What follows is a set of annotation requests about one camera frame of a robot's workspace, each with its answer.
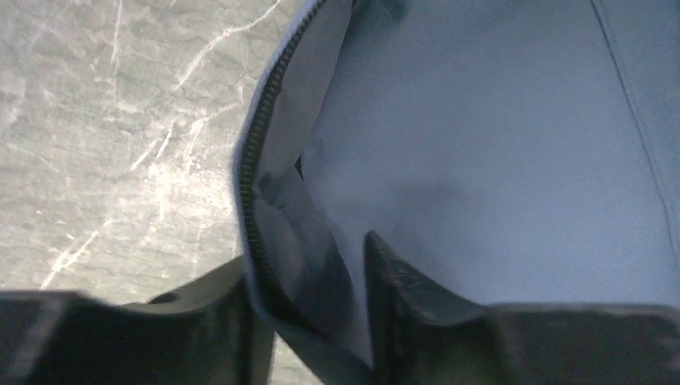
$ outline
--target zipper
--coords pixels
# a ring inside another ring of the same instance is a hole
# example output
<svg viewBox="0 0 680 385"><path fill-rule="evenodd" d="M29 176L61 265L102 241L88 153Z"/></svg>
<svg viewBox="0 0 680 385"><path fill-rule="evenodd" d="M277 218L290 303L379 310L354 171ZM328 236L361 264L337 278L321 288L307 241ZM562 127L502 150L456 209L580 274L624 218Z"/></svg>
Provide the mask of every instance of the zipper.
<svg viewBox="0 0 680 385"><path fill-rule="evenodd" d="M253 259L253 265L257 277L263 286L262 293L265 300L270 305L277 317L284 321L293 323L296 326L304 327L318 333L315 327L302 315L293 302L288 298L277 279L273 267L269 263L269 255L262 242L260 231L255 223L255 194L253 193L253 181L257 174L260 163L262 148L265 144L265 137L269 130L269 122L272 119L273 107L276 98L281 93L283 76L290 60L293 58L302 36L309 28L312 20L318 11L328 0L319 0L312 6L307 15L302 19L300 25L295 30L293 36L285 45L285 48L278 60L273 65L269 73L265 86L262 89L261 97L257 101L257 106L253 114L253 122L248 128L243 148L241 150L241 162L239 167L239 193L241 194L241 207L243 211L245 235Z"/></svg>

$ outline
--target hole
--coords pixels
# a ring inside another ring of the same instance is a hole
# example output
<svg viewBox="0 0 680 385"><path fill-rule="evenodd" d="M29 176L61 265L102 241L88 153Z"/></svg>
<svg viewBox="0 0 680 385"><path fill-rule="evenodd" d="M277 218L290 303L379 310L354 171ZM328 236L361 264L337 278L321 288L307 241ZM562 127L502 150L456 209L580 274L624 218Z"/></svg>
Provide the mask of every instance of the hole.
<svg viewBox="0 0 680 385"><path fill-rule="evenodd" d="M151 301L149 301L149 303L151 303L152 305L157 305L157 304L160 304L160 303L174 302L174 301L177 301L178 299L180 299L180 296L175 294L175 293L165 293L165 294L159 295L156 298L153 298Z"/></svg>

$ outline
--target fabric bag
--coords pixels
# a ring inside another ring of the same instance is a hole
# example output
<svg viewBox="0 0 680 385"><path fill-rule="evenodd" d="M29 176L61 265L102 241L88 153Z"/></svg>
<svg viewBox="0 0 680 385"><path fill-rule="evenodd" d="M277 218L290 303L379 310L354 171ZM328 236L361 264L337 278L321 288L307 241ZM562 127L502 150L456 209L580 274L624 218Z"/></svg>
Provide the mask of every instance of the fabric bag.
<svg viewBox="0 0 680 385"><path fill-rule="evenodd" d="M235 157L253 305L338 385L376 364L369 233L438 322L680 306L679 122L679 1L308 1Z"/></svg>

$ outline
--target zipper teeth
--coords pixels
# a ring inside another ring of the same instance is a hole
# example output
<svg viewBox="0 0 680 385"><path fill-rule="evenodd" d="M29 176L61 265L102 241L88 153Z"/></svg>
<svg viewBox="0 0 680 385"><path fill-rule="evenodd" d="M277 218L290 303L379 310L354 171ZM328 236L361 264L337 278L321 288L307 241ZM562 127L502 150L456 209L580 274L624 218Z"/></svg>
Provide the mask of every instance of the zipper teeth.
<svg viewBox="0 0 680 385"><path fill-rule="evenodd" d="M264 282L262 283L269 286L274 295L279 297L273 298L273 305L289 308L282 309L288 314L290 314L291 310L294 313L297 313L295 318L298 319L295 321L297 321L296 323L302 324L307 324L307 322L302 320L301 314L299 314L297 311L294 311L294 309L290 309L292 302L285 295L285 291L281 287L281 284L279 283L279 280L277 279L277 276L271 264L269 263L267 250L265 249L265 246L261 240L260 231L255 223L255 195L253 193L253 180L257 172L257 167L260 163L260 155L262 153L262 147L265 143L266 133L269 129L269 123L272 119L274 101L281 92L281 85L285 70L288 68L290 60L293 58L293 54L298 48L298 44L302 40L302 36L326 1L327 0L319 0L312 6L310 11L300 23L299 27L295 30L293 36L285 45L283 52L274 64L272 71L269 73L269 76L265 81L265 86L263 87L261 97L257 102L255 113L253 114L253 122L250 125L245 138L245 146L243 147L239 169L239 188L245 223L245 235L250 247L255 269L259 274L264 274L264 276L261 277L264 278Z"/></svg>

